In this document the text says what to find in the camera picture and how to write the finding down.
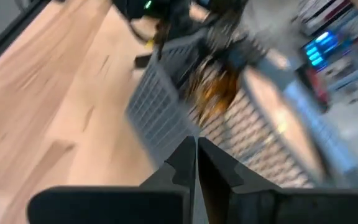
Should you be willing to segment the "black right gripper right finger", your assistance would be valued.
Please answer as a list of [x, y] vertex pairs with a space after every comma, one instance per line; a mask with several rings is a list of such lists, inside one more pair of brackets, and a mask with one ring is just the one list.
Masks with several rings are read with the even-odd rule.
[[209, 224], [358, 224], [358, 189], [281, 188], [206, 138], [198, 170]]

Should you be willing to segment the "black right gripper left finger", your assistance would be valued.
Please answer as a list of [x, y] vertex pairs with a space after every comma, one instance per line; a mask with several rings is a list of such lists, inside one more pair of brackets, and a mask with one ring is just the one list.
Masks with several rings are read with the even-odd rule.
[[59, 186], [34, 195], [30, 224], [192, 224], [196, 142], [186, 137], [138, 187]]

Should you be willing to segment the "grey silverware rack basket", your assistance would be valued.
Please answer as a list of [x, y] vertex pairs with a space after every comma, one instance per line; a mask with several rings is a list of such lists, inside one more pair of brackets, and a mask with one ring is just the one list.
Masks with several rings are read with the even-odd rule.
[[275, 106], [257, 96], [256, 88], [267, 82], [257, 81], [253, 71], [241, 75], [226, 112], [198, 125], [194, 104], [182, 101], [185, 85], [175, 79], [194, 67], [205, 37], [201, 30], [154, 50], [129, 100], [127, 118], [155, 162], [168, 158], [187, 136], [205, 137], [281, 187], [358, 188], [358, 160], [309, 96]]

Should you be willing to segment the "gold spoon green handle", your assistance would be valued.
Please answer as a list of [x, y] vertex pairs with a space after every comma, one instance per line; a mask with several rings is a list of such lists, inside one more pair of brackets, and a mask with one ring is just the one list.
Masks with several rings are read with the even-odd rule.
[[185, 99], [194, 103], [199, 126], [229, 109], [239, 91], [239, 75], [231, 66], [212, 60], [202, 62], [190, 75]]

